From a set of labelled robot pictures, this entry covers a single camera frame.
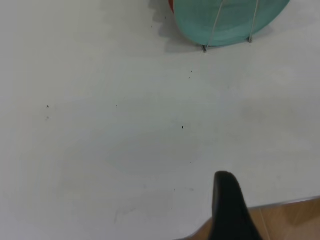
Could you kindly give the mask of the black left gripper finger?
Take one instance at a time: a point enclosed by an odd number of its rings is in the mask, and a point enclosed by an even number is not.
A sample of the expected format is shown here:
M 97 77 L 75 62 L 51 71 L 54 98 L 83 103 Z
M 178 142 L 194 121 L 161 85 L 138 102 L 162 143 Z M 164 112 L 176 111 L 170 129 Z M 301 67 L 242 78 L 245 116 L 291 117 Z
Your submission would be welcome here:
M 210 240 L 261 240 L 236 177 L 228 171 L 214 175 Z

